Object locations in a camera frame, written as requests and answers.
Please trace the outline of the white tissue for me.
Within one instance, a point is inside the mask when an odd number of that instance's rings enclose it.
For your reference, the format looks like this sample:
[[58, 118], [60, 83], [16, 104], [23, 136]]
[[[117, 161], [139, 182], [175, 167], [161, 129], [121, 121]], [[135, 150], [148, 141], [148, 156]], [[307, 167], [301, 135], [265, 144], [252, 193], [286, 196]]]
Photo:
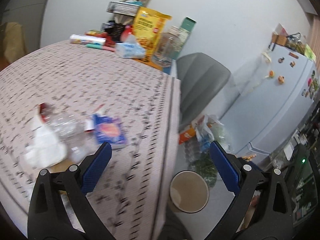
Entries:
[[31, 130], [34, 137], [24, 155], [31, 167], [47, 168], [67, 158], [67, 146], [39, 114], [34, 115]]

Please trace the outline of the round trash bin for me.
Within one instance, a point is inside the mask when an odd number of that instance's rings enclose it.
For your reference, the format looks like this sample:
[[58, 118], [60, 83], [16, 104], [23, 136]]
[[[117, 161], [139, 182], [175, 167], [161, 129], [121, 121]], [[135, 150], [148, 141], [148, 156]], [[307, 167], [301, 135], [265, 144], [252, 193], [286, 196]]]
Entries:
[[169, 196], [173, 206], [179, 212], [198, 213], [209, 201], [209, 187], [198, 173], [184, 170], [172, 178]]

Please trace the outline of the green vegetables bag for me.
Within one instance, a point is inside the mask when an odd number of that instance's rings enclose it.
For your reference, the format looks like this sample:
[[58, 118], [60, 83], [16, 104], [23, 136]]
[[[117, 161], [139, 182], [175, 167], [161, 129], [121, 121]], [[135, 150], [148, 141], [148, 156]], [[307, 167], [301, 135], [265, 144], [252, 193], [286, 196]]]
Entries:
[[210, 188], [215, 186], [218, 171], [211, 160], [209, 153], [201, 153], [198, 157], [192, 155], [187, 161], [188, 168], [198, 173]]

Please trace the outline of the blue water bottle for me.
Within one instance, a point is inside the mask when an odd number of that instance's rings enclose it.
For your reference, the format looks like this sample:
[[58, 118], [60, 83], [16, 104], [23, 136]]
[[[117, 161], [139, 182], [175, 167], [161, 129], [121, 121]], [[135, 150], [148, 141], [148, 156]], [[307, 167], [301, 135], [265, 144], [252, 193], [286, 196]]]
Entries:
[[205, 153], [209, 150], [211, 143], [211, 137], [209, 134], [201, 135], [199, 140], [200, 152]]

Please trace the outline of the clear crumpled plastic bottle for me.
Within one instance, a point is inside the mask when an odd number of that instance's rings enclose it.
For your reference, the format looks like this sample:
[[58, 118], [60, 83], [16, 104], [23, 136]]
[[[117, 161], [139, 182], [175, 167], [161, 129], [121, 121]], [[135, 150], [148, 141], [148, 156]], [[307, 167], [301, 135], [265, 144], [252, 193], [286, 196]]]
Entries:
[[67, 146], [68, 159], [79, 164], [88, 155], [96, 152], [97, 147], [90, 134], [85, 132], [84, 123], [68, 113], [53, 113], [46, 117], [46, 124]]

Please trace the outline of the orange carton box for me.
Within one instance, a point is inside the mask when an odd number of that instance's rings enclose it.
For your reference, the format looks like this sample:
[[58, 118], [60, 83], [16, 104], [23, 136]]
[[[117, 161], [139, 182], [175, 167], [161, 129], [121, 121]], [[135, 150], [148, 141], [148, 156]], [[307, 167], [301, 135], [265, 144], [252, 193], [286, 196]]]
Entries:
[[190, 140], [191, 138], [195, 137], [195, 129], [193, 128], [192, 124], [186, 126], [182, 131], [179, 133], [179, 144], [183, 144], [186, 141]]

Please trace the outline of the grey upholstered chair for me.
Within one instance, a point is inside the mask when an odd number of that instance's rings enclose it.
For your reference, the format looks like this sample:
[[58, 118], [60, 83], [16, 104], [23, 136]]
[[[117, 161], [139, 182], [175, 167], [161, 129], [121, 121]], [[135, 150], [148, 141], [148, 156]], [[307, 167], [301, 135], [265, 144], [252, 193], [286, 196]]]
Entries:
[[227, 84], [231, 72], [204, 53], [192, 53], [176, 60], [177, 78], [181, 81], [179, 131], [198, 117]]

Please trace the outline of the light blue refrigerator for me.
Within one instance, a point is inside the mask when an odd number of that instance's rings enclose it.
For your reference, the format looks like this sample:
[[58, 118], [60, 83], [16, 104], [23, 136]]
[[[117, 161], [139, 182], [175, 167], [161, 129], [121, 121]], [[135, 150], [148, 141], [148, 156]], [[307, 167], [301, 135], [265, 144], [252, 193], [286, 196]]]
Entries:
[[275, 46], [270, 58], [267, 71], [273, 71], [274, 77], [264, 72], [261, 84], [239, 96], [221, 119], [232, 153], [252, 156], [255, 164], [292, 135], [318, 90], [312, 60], [282, 46]]

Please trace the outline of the blue white tissue package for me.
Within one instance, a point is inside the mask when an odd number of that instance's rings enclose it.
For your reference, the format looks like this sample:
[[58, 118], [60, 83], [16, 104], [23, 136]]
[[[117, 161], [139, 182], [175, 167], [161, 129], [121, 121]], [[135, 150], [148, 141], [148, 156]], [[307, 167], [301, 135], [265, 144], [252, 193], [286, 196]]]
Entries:
[[125, 42], [116, 44], [116, 54], [123, 59], [142, 59], [146, 50], [137, 42], [136, 37], [130, 34]]

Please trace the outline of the white roll package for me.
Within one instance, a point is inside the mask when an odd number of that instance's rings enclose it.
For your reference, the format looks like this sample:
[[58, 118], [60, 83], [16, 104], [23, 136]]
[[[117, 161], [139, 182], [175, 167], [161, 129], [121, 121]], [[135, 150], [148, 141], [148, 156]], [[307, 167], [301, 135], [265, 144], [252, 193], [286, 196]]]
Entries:
[[103, 46], [106, 42], [106, 38], [73, 34], [70, 36], [69, 41], [74, 44], [95, 44]]

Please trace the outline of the clear glass jar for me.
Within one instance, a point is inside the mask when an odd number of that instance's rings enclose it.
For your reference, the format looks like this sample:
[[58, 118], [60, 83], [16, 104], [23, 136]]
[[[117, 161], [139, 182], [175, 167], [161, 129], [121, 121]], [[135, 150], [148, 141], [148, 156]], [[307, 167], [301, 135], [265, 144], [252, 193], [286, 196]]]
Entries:
[[178, 45], [180, 44], [180, 29], [171, 26], [167, 32], [161, 34], [156, 49], [152, 55], [152, 62], [162, 68], [171, 66]]

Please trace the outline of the green tall box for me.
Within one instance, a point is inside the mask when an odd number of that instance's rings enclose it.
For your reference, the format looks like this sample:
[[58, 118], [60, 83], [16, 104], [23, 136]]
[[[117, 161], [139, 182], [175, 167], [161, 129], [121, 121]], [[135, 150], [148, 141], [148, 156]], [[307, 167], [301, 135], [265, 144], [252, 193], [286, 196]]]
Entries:
[[179, 27], [179, 41], [176, 45], [175, 52], [173, 54], [173, 59], [176, 60], [184, 47], [185, 43], [187, 42], [193, 28], [195, 27], [196, 21], [192, 20], [191, 18], [185, 17]]

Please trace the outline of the brown paper bag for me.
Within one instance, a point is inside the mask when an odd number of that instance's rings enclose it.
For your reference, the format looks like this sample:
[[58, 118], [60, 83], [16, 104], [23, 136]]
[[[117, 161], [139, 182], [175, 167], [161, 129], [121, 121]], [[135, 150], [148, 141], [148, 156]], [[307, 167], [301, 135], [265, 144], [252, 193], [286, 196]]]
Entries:
[[11, 64], [27, 53], [22, 25], [17, 22], [3, 23], [1, 25], [1, 58]]

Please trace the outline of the yellow snack bag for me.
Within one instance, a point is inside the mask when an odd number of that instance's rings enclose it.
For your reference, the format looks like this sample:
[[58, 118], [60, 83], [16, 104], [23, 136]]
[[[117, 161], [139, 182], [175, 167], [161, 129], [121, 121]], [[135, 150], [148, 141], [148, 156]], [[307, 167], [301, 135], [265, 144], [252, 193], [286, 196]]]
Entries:
[[142, 59], [136, 59], [136, 61], [157, 70], [163, 70], [161, 66], [152, 62], [152, 55], [166, 22], [171, 19], [170, 15], [156, 10], [145, 7], [139, 8], [132, 27], [136, 41], [145, 49], [145, 56]]

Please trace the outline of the grey keyboard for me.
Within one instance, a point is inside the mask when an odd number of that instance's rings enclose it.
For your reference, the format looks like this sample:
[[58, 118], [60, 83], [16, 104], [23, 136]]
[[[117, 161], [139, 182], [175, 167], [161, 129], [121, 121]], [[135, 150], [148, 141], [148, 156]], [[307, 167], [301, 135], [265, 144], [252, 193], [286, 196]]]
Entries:
[[140, 6], [127, 2], [110, 2], [107, 7], [107, 12], [124, 16], [135, 17]]

